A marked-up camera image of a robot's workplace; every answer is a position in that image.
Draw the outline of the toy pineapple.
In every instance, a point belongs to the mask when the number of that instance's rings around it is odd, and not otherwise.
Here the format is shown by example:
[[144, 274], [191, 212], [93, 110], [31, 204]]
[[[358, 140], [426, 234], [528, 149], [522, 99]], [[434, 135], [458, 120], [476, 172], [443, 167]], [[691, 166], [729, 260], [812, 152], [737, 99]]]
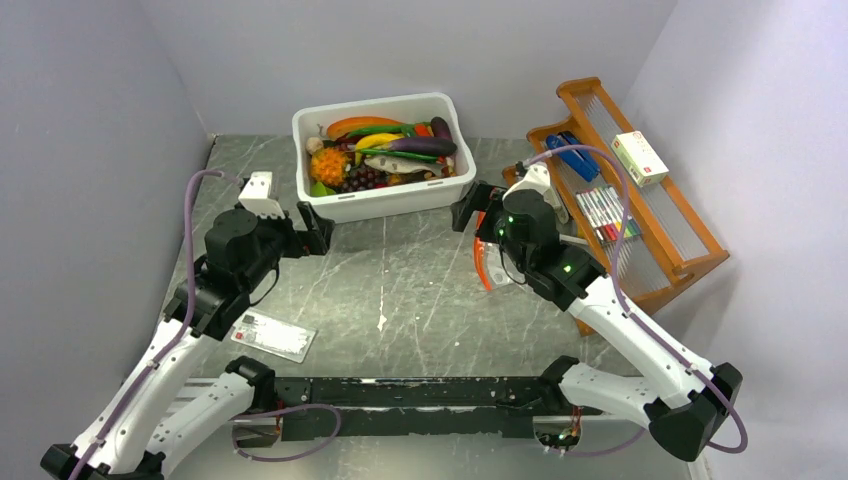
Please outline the toy pineapple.
[[315, 182], [338, 187], [346, 181], [350, 165], [346, 152], [335, 147], [322, 148], [311, 156], [309, 174]]

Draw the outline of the clear zip top bag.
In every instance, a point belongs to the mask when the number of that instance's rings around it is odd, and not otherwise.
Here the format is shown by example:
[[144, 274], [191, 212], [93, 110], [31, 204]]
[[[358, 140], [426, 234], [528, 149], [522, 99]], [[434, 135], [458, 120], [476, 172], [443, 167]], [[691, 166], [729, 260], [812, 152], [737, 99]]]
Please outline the clear zip top bag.
[[496, 244], [475, 237], [473, 263], [485, 291], [490, 292], [513, 283], [508, 271], [501, 265], [501, 255]]

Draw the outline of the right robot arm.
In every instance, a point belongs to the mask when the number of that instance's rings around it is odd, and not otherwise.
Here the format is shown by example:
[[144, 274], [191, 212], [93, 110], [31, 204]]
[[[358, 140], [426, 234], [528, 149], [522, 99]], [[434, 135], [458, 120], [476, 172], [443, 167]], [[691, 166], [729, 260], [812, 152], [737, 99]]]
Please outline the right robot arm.
[[476, 238], [498, 247], [536, 295], [587, 324], [639, 373], [624, 377], [572, 357], [558, 360], [539, 389], [548, 412], [562, 414], [575, 405], [613, 414], [686, 462], [719, 447], [713, 437], [727, 419], [741, 420], [734, 403], [742, 373], [686, 348], [621, 292], [591, 253], [563, 242], [541, 193], [475, 182], [450, 210], [457, 232], [482, 213]]

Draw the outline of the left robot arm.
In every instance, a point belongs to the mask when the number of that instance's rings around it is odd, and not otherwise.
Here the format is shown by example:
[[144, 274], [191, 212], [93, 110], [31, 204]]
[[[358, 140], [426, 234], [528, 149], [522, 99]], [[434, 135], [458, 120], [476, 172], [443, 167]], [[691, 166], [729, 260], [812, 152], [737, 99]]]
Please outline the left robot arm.
[[173, 415], [166, 411], [188, 377], [251, 306], [254, 290], [284, 259], [325, 255], [334, 221], [311, 204], [297, 208], [295, 228], [275, 200], [242, 200], [219, 214], [196, 255], [185, 232], [186, 278], [166, 305], [142, 358], [95, 420], [40, 461], [54, 479], [164, 479], [220, 425], [279, 405], [276, 374], [239, 357], [205, 394]]

